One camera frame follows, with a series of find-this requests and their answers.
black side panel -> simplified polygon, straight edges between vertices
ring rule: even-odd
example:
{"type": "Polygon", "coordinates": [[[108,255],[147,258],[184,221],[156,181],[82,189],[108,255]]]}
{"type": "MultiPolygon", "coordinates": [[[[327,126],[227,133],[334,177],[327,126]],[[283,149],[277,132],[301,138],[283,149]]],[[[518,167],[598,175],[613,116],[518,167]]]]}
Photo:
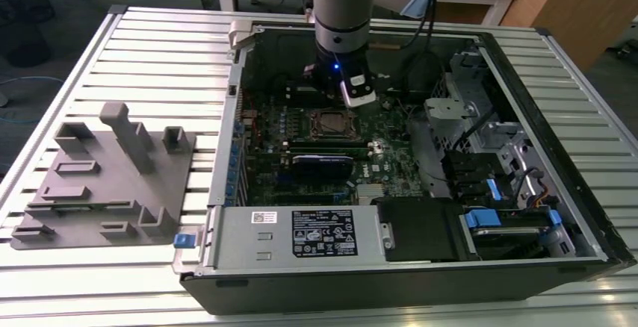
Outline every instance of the black side panel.
{"type": "Polygon", "coordinates": [[[572,161],[572,157],[561,144],[557,134],[538,109],[537,103],[526,89],[526,85],[522,83],[517,71],[507,60],[507,56],[501,50],[501,46],[491,34],[482,33],[481,38],[490,58],[497,66],[498,73],[517,102],[517,106],[521,108],[522,114],[527,119],[534,135],[541,142],[542,148],[557,170],[558,178],[565,184],[565,188],[592,228],[601,248],[614,265],[620,264],[624,267],[630,267],[637,264],[634,255],[629,251],[628,245],[609,220],[608,214],[572,161]]]}
{"type": "Polygon", "coordinates": [[[604,264],[200,278],[180,283],[210,314],[265,314],[526,299],[604,264]]]}

metal bracket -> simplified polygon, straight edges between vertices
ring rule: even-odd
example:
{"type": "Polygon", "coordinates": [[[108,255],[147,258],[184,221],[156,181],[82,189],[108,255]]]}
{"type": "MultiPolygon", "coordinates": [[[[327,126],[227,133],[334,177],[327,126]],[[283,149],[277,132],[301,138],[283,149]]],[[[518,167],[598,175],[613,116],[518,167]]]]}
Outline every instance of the metal bracket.
{"type": "Polygon", "coordinates": [[[253,21],[246,19],[236,19],[231,22],[231,29],[228,30],[228,42],[232,49],[241,49],[250,43],[250,38],[257,32],[254,31],[253,21]]]}
{"type": "Polygon", "coordinates": [[[395,239],[393,237],[393,225],[387,223],[381,224],[381,242],[383,243],[383,248],[391,250],[395,248],[395,239]]]}

black plastic cover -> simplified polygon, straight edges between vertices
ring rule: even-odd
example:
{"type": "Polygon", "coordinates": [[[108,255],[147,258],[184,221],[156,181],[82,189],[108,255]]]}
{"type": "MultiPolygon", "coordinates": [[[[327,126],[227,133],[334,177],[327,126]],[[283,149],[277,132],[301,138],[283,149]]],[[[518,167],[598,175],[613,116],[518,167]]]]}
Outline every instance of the black plastic cover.
{"type": "Polygon", "coordinates": [[[393,227],[394,248],[386,261],[469,261],[459,217],[463,207],[450,199],[423,197],[377,200],[381,223],[393,227]]]}

silver metal frame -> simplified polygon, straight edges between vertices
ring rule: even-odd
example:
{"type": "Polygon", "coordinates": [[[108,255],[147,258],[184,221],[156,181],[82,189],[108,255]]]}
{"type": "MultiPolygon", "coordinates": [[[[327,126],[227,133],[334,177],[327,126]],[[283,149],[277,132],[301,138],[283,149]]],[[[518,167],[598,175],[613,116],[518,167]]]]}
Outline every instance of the silver metal frame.
{"type": "MultiPolygon", "coordinates": [[[[24,204],[31,197],[28,190],[23,192],[23,188],[38,186],[44,172],[34,169],[48,169],[55,155],[55,152],[46,150],[56,148],[51,144],[56,124],[70,113],[91,112],[94,103],[99,104],[92,102],[95,100],[127,97],[136,103],[131,104],[132,121],[139,120],[152,126],[155,119],[159,119],[158,111],[162,111],[164,116],[174,116],[171,120],[176,125],[191,125],[199,131],[194,172],[188,183],[195,192],[187,193],[180,224],[195,228],[207,221],[206,189],[214,175],[215,132],[219,131],[219,118],[212,119],[211,116],[218,116],[219,108],[223,109],[226,87],[220,90],[219,85],[227,84],[222,78],[227,76],[231,65],[227,49],[211,43],[224,43],[228,47],[227,32],[234,19],[305,22],[305,17],[293,15],[143,7],[131,7],[124,15],[107,17],[19,156],[16,166],[2,184],[0,300],[7,302],[0,304],[0,317],[6,318],[3,325],[299,326],[321,323],[351,326],[358,323],[426,327],[433,323],[443,323],[450,327],[469,324],[515,324],[531,327],[561,323],[566,326],[630,326],[638,317],[638,267],[609,278],[564,285],[522,302],[216,317],[202,309],[179,285],[171,268],[175,256],[172,246],[32,252],[19,252],[10,248],[7,238],[12,226],[22,220],[24,204]],[[168,44],[175,39],[187,40],[188,49],[195,49],[199,53],[186,52],[186,49],[168,44]],[[152,42],[154,45],[139,46],[144,51],[131,51],[131,54],[123,56],[120,53],[124,50],[118,48],[124,44],[123,41],[127,44],[134,44],[135,41],[152,42]],[[188,63],[195,59],[199,63],[190,66],[188,63]],[[170,85],[163,89],[131,87],[132,84],[147,84],[148,80],[156,82],[158,76],[170,75],[166,66],[162,66],[159,72],[152,71],[156,66],[150,65],[156,63],[170,63],[180,69],[198,72],[198,80],[194,81],[192,76],[171,76],[170,79],[163,78],[164,86],[170,85]],[[110,76],[108,81],[118,85],[95,87],[95,70],[100,71],[103,77],[110,76]],[[215,79],[211,84],[207,83],[208,88],[202,89],[200,77],[206,77],[207,82],[215,79]]],[[[378,30],[383,27],[414,29],[417,24],[374,20],[373,27],[378,30]]],[[[479,30],[494,35],[609,218],[629,248],[637,250],[637,145],[633,140],[622,137],[625,127],[617,123],[613,115],[597,107],[600,102],[592,98],[593,89],[586,80],[573,78],[578,77],[573,64],[533,29],[449,24],[437,24],[435,28],[479,30]]],[[[91,117],[80,119],[92,124],[91,117]]],[[[183,250],[182,261],[188,265],[196,264],[199,249],[183,250]]]]}

gray plastic part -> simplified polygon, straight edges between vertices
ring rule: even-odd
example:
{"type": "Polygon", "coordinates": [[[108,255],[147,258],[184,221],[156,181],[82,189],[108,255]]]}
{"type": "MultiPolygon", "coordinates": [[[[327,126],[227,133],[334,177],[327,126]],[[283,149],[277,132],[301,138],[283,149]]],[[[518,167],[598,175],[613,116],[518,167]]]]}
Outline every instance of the gray plastic part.
{"type": "Polygon", "coordinates": [[[142,205],[138,201],[131,201],[127,202],[126,205],[120,204],[111,204],[106,207],[107,211],[114,214],[115,216],[118,215],[140,215],[142,211],[142,205]]]}
{"type": "Polygon", "coordinates": [[[40,197],[44,200],[86,200],[91,195],[87,187],[46,187],[40,197]]]}
{"type": "Polygon", "coordinates": [[[92,139],[92,132],[84,123],[66,123],[56,134],[56,143],[67,155],[87,155],[82,140],[92,139]]]}
{"type": "Polygon", "coordinates": [[[179,154],[191,148],[182,127],[166,127],[162,142],[168,154],[179,154]]]}
{"type": "Polygon", "coordinates": [[[127,239],[138,235],[136,228],[128,221],[103,222],[100,234],[108,240],[127,239]]]}
{"type": "MultiPolygon", "coordinates": [[[[71,128],[66,123],[60,129],[66,136],[78,132],[78,126],[84,126],[70,125],[71,128]]],[[[139,136],[138,142],[148,146],[144,153],[152,161],[152,172],[139,173],[111,131],[90,131],[91,137],[82,134],[78,141],[86,153],[74,154],[74,158],[60,150],[52,166],[95,161],[100,169],[96,173],[83,174],[59,174],[50,169],[11,241],[15,249],[172,243],[187,189],[195,133],[182,133],[186,139],[182,147],[186,149],[168,154],[163,131],[147,133],[135,123],[130,128],[139,136]],[[84,190],[90,191],[84,199],[68,199],[84,194],[84,190]],[[114,232],[118,235],[114,237],[106,232],[104,236],[104,226],[123,222],[128,223],[126,233],[114,232]],[[51,229],[51,233],[39,230],[43,226],[51,229]]]]}
{"type": "Polygon", "coordinates": [[[60,175],[98,174],[100,164],[96,161],[63,161],[54,167],[54,170],[60,175]]]}
{"type": "Polygon", "coordinates": [[[14,238],[19,239],[23,243],[47,243],[54,239],[54,235],[55,230],[43,224],[30,227],[18,226],[12,234],[14,238]]]}
{"type": "Polygon", "coordinates": [[[107,102],[100,112],[100,121],[111,126],[112,132],[118,137],[124,153],[131,158],[138,171],[143,174],[152,172],[152,161],[148,157],[147,146],[147,130],[140,127],[142,123],[134,125],[128,121],[128,107],[122,102],[107,102]],[[144,137],[138,137],[138,133],[144,133],[144,137]]]}
{"type": "Polygon", "coordinates": [[[148,236],[164,236],[175,231],[178,222],[167,214],[167,209],[160,208],[155,217],[147,208],[142,208],[138,226],[142,227],[148,236]]]}

